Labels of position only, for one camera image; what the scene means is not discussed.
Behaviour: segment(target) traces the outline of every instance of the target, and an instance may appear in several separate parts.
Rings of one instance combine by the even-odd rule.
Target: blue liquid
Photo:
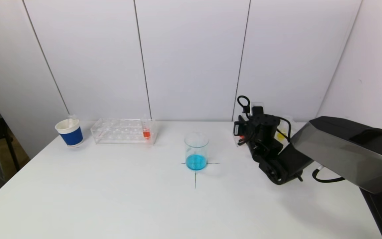
[[[207,165],[207,160],[200,154],[191,154],[185,160],[185,164],[189,169],[197,171],[203,169]]]

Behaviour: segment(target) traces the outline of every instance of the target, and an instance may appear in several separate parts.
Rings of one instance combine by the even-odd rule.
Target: white wall
[[[231,120],[249,0],[136,0],[158,120]]]
[[[67,115],[21,1],[0,0],[0,112],[31,158]]]
[[[239,95],[265,112],[314,118],[361,0],[252,0]],[[234,119],[242,112],[235,104]]]
[[[320,112],[382,128],[382,0],[364,0]]]
[[[150,117],[133,0],[25,0],[67,109]]]

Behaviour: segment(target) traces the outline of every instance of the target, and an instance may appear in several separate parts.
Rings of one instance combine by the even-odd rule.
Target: black chair
[[[20,170],[19,162],[17,161],[16,153],[14,152],[13,145],[11,142],[13,138],[8,134],[8,126],[3,118],[0,118],[0,139],[5,139],[10,151],[11,157],[16,167],[17,172]]]

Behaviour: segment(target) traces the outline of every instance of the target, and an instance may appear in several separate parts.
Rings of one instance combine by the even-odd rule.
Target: black cable
[[[287,124],[288,124],[288,137],[285,137],[285,135],[283,135],[282,133],[281,134],[287,139],[287,141],[289,143],[291,141],[291,123],[290,123],[290,121],[288,121],[288,120],[286,120],[286,119],[284,119],[282,117],[278,117],[278,118],[283,120],[283,121],[285,121],[285,122],[287,122]]]
[[[240,102],[240,99],[241,99],[241,98],[244,98],[245,100],[247,100],[247,105],[246,105],[246,106],[244,106],[243,104],[241,104],[241,102]],[[238,104],[243,108],[243,112],[245,113],[245,115],[247,116],[247,118],[250,119],[251,116],[248,115],[248,113],[250,113],[250,100],[249,100],[249,98],[247,98],[247,97],[244,96],[244,95],[240,95],[240,96],[237,97],[237,102],[238,102]]]
[[[319,173],[319,169],[315,169],[312,173],[312,177],[320,183],[335,183],[335,182],[340,182],[340,181],[344,180],[343,177],[339,177],[336,179],[330,179],[330,180],[320,180],[319,178],[316,177],[318,175],[318,173]]]

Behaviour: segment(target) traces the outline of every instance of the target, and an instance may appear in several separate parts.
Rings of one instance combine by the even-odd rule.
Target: robotic arm
[[[247,99],[247,106],[240,103],[240,98]],[[248,118],[239,116],[234,123],[234,134],[244,137],[238,144],[247,143],[253,160],[273,183],[281,185],[296,178],[302,181],[303,169],[316,161],[342,177],[327,183],[346,179],[360,187],[382,234],[382,129],[347,119],[319,117],[292,138],[288,131],[290,144],[282,150],[274,135],[280,120],[285,119],[264,114],[260,106],[250,109],[247,97],[237,100]]]

